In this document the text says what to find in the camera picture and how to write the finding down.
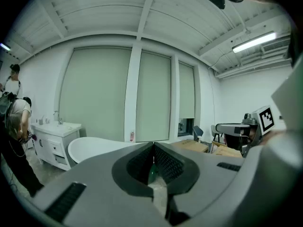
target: person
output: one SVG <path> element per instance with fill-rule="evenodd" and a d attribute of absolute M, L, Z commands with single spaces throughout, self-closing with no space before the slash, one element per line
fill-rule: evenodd
<path fill-rule="evenodd" d="M 20 66 L 18 64 L 11 65 L 10 76 L 7 78 L 6 82 L 0 83 L 0 91 L 4 93 L 13 93 L 17 95 L 17 98 L 22 98 L 22 86 L 19 81 Z"/>
<path fill-rule="evenodd" d="M 43 185 L 39 182 L 27 161 L 19 140 L 27 140 L 28 119 L 31 113 L 31 100 L 28 97 L 16 99 L 9 108 L 5 123 L 2 123 L 1 152 L 18 181 L 34 196 Z"/>

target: sink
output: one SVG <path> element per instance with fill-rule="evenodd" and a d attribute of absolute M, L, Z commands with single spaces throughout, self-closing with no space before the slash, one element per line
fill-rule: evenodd
<path fill-rule="evenodd" d="M 80 123 L 63 122 L 63 124 L 59 124 L 58 121 L 53 121 L 51 123 L 45 123 L 42 125 L 40 125 L 39 123 L 33 123 L 31 124 L 31 127 L 34 130 L 41 131 L 47 134 L 52 134 L 59 137 L 65 137 L 82 128 Z"/>

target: black pants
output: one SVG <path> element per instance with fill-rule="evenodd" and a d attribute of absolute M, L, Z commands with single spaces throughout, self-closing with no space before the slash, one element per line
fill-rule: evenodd
<path fill-rule="evenodd" d="M 3 128 L 1 131 L 2 139 L 0 139 L 0 151 L 18 181 L 28 190 L 29 194 L 33 197 L 35 193 L 43 187 L 43 185 L 39 182 L 32 167 L 29 165 L 27 157 L 24 154 L 24 150 L 20 143 L 10 137 L 3 130 Z"/>

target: fluorescent light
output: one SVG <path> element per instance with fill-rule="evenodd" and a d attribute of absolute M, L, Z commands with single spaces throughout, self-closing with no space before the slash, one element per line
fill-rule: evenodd
<path fill-rule="evenodd" d="M 263 34 L 261 36 L 258 36 L 256 38 L 253 38 L 251 40 L 248 40 L 244 43 L 241 43 L 241 44 L 233 47 L 232 50 L 233 50 L 233 52 L 238 53 L 245 49 L 251 48 L 255 45 L 262 44 L 262 43 L 265 43 L 270 40 L 274 40 L 275 38 L 276 38 L 276 34 L 275 34 L 275 32 L 272 31 L 272 32 Z"/>
<path fill-rule="evenodd" d="M 2 43 L 0 43 L 0 46 L 1 46 L 2 48 L 6 49 L 7 51 L 10 51 L 10 47 L 9 47 L 9 46 L 7 46 L 7 45 L 5 45 L 5 44 L 2 44 Z"/>

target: cable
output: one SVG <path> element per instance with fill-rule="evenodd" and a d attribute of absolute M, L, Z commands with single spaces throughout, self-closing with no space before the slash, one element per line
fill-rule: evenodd
<path fill-rule="evenodd" d="M 8 108 L 9 108 L 9 104 L 8 106 L 6 107 L 6 110 L 5 110 L 5 115 L 4 115 L 4 127 L 6 128 L 6 113 L 8 111 Z"/>
<path fill-rule="evenodd" d="M 18 187 L 17 187 L 17 185 L 15 184 L 15 182 L 13 181 L 14 173 L 13 173 L 13 171 L 9 168 L 8 163 L 6 163 L 6 167 L 8 168 L 8 172 L 10 173 L 10 171 L 11 171 L 11 173 L 12 173 L 12 174 L 11 174 L 10 181 L 9 181 L 9 186 L 10 186 L 10 187 L 15 186 L 15 187 L 16 187 L 16 191 L 18 191 Z"/>
<path fill-rule="evenodd" d="M 220 58 L 221 58 L 222 56 L 225 56 L 225 55 L 227 55 L 227 54 L 229 54 L 229 53 L 231 53 L 231 52 L 233 52 L 233 51 L 229 51 L 229 52 L 227 52 L 226 54 L 221 55 L 221 56 L 217 59 L 217 61 L 215 62 L 215 64 L 213 64 L 212 66 L 210 66 L 210 67 L 207 69 L 208 76 L 209 76 L 209 80 L 210 80 L 210 85 L 211 85 L 211 87 L 212 87 L 213 105 L 214 105 L 214 89 L 213 89 L 212 79 L 211 79 L 210 74 L 209 74 L 209 69 L 212 68 L 213 66 L 215 66 L 215 65 L 218 63 L 218 61 L 220 60 Z M 214 124 L 216 124 L 216 112 L 215 112 L 215 109 L 214 109 Z"/>
<path fill-rule="evenodd" d="M 210 85 L 212 86 L 212 93 L 213 93 L 213 105 L 214 105 L 214 89 L 213 89 L 213 84 L 212 84 L 212 79 L 210 77 L 210 74 L 209 74 L 209 70 L 208 71 L 208 76 L 209 76 L 209 80 L 210 80 Z M 216 124 L 216 112 L 215 112 L 215 109 L 214 109 L 214 125 Z"/>
<path fill-rule="evenodd" d="M 221 55 L 221 56 L 217 59 L 217 61 L 215 62 L 215 64 L 212 65 L 212 66 L 210 66 L 209 69 L 212 68 L 213 66 L 215 66 L 215 65 L 218 63 L 218 61 L 220 60 L 220 58 L 221 58 L 222 56 L 225 56 L 225 55 L 227 55 L 227 54 L 229 54 L 229 53 L 231 53 L 231 52 L 233 52 L 233 51 L 229 51 L 229 52 L 227 52 L 227 53 Z"/>
<path fill-rule="evenodd" d="M 19 155 L 14 151 L 13 147 L 11 146 L 10 141 L 9 141 L 9 145 L 10 145 L 11 149 L 13 150 L 13 152 L 16 154 L 17 157 L 23 157 L 23 156 L 25 156 L 25 153 L 26 153 L 26 151 L 27 151 L 27 148 L 26 148 L 26 150 L 24 151 L 24 154 L 23 154 L 22 156 L 19 156 Z"/>

